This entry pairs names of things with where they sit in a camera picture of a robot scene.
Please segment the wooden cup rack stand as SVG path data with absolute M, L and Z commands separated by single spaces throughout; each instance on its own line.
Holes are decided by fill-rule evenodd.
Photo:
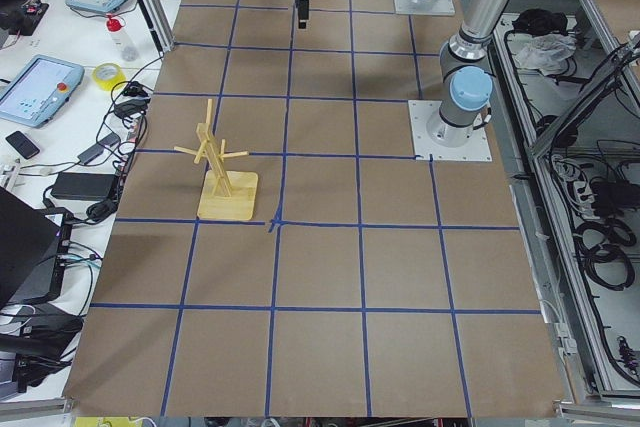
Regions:
M 177 152 L 194 157 L 199 164 L 206 159 L 205 174 L 197 216 L 202 220 L 250 221 L 253 217 L 259 176 L 255 172 L 231 171 L 224 162 L 227 159 L 245 157 L 248 151 L 227 152 L 226 140 L 218 142 L 212 130 L 213 100 L 207 100 L 205 121 L 198 123 L 197 149 L 175 146 Z

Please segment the red capped squeeze bottle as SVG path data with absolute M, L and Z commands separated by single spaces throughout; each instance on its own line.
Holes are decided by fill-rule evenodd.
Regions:
M 128 35 L 122 20 L 113 14 L 108 14 L 106 28 L 124 61 L 132 62 L 139 58 L 138 49 Z

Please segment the yellow tape roll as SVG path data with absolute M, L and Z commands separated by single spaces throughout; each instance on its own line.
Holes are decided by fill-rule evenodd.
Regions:
M 103 91 L 111 91 L 126 82 L 122 68 L 116 63 L 103 63 L 96 66 L 92 72 L 92 79 Z

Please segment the crumpled white cloth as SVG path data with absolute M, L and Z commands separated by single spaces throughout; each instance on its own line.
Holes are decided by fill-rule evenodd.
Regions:
M 514 56 L 518 68 L 537 70 L 543 75 L 559 74 L 576 51 L 576 40 L 561 34 L 534 37 Z

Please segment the near teach pendant tablet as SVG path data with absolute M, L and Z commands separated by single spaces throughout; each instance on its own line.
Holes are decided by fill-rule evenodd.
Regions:
M 1 118 L 27 127 L 50 121 L 82 83 L 79 64 L 34 56 L 1 93 Z

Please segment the black power adapter brick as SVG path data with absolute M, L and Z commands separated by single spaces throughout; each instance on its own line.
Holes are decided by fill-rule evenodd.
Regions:
M 115 189 L 114 174 L 59 173 L 51 195 L 60 200 L 101 201 L 109 198 Z

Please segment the black smartphone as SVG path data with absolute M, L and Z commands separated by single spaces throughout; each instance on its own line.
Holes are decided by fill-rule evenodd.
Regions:
M 31 159 L 40 153 L 36 144 L 21 131 L 12 132 L 5 140 L 24 159 Z

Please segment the black laptop computer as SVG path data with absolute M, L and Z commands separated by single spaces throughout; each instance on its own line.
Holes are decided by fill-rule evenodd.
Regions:
M 71 213 L 63 207 L 35 209 L 1 191 L 1 305 L 56 299 L 64 278 Z

